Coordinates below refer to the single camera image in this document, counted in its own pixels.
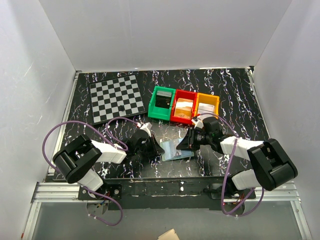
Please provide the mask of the mint green card holder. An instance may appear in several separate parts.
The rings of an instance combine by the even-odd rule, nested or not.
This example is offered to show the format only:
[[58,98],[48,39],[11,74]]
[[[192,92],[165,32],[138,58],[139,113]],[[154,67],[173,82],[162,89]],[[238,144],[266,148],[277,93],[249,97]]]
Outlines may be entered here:
[[179,150],[178,144],[181,143],[182,138],[176,138],[173,140],[162,141],[160,147],[164,150],[161,154],[161,160],[163,162],[181,160],[194,157],[194,152],[191,150]]

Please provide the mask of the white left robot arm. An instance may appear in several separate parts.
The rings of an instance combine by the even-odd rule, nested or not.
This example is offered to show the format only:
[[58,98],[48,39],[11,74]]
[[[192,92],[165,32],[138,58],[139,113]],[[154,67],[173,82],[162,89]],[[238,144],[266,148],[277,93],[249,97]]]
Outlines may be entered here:
[[79,183],[89,189],[95,200],[101,200],[107,191],[103,179],[93,170],[96,162],[121,164],[126,157],[152,158],[165,152],[155,136],[146,130],[137,130],[126,143],[128,151],[120,150],[117,144],[97,142],[82,134],[56,153],[53,162],[67,183]]

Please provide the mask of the red plastic bin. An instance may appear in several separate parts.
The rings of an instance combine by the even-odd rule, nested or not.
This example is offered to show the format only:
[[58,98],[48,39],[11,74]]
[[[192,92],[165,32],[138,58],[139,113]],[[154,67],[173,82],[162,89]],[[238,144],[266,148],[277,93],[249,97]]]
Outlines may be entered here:
[[192,125],[195,113],[197,93],[177,89],[175,91],[171,108],[170,121],[185,125]]

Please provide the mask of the black cards stack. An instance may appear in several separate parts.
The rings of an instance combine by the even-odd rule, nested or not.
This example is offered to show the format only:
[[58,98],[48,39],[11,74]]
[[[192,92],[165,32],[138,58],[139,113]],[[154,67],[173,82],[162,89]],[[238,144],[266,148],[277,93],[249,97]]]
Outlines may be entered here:
[[156,92],[156,97],[157,98],[169,98],[169,99],[171,99],[172,98],[172,92],[159,90],[159,91]]

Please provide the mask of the black VIP credit card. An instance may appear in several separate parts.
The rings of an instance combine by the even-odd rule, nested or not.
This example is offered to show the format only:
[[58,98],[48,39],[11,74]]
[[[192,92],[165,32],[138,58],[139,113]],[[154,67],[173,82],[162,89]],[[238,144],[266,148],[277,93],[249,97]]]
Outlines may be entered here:
[[155,96],[155,106],[158,108],[169,109],[171,105],[172,98],[170,96]]

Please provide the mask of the black mounting base rail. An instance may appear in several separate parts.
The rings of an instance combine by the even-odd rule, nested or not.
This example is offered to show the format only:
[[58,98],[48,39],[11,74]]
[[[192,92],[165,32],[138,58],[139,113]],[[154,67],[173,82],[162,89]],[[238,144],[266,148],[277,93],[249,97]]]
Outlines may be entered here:
[[107,200],[116,200],[124,210],[133,209],[209,209],[220,210],[222,176],[108,178],[97,195],[81,187],[79,200],[98,200],[109,210],[118,206]]

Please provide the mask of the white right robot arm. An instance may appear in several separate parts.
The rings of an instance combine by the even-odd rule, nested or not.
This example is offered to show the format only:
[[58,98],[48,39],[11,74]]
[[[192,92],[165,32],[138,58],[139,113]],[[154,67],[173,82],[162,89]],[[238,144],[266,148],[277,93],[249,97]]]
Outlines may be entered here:
[[224,134],[216,117],[193,119],[178,150],[197,151],[202,145],[210,146],[219,154],[250,161],[252,168],[225,175],[221,192],[237,199],[246,189],[261,187],[272,191],[298,176],[298,170],[281,144],[273,138],[255,141]]

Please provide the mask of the cardboard piece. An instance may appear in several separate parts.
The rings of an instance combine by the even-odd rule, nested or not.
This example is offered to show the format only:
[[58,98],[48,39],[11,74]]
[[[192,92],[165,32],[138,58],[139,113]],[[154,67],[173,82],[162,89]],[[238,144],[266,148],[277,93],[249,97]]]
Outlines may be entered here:
[[158,240],[180,240],[176,231],[172,228],[158,237]]

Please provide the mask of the white gold VIP card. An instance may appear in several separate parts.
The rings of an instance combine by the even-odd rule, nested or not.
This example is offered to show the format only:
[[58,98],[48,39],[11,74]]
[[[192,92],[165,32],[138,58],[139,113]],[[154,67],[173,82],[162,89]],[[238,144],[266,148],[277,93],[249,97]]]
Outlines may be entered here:
[[162,148],[164,149],[164,159],[166,161],[182,156],[182,151],[177,150],[177,145],[182,141],[182,138],[164,141]]

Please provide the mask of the black grey chessboard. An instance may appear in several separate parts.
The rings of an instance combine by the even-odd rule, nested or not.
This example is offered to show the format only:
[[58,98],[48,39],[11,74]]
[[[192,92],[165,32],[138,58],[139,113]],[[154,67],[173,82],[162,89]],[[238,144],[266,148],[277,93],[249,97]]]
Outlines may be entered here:
[[107,123],[116,117],[132,117],[146,112],[134,74],[94,82],[89,85],[92,124]]

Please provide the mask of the green plastic bin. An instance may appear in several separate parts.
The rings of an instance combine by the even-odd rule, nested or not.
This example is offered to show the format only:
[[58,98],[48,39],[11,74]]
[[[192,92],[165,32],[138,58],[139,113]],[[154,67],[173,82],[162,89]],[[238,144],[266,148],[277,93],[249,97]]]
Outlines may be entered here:
[[[157,91],[172,92],[171,104],[170,104],[169,109],[155,106]],[[150,99],[150,102],[149,102],[149,105],[148,105],[148,117],[169,121],[170,117],[171,117],[171,111],[172,111],[175,93],[176,93],[176,90],[174,88],[155,86],[153,93],[152,93],[152,96],[151,96],[151,99]]]

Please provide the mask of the orange plastic bin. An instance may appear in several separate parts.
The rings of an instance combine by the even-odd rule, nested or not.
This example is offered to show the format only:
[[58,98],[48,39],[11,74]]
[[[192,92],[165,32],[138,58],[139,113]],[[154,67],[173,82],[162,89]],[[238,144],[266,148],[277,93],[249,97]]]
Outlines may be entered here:
[[211,104],[215,106],[214,113],[215,115],[219,114],[219,104],[220,104],[220,97],[217,95],[205,94],[198,92],[196,95],[196,102],[193,116],[198,115],[198,105],[199,103]]

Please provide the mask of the orange white cards stack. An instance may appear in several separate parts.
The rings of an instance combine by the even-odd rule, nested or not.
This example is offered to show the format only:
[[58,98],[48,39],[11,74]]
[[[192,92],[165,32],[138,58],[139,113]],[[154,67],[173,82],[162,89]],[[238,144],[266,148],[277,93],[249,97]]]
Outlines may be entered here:
[[174,117],[190,119],[192,116],[193,101],[187,98],[178,98],[174,108]]

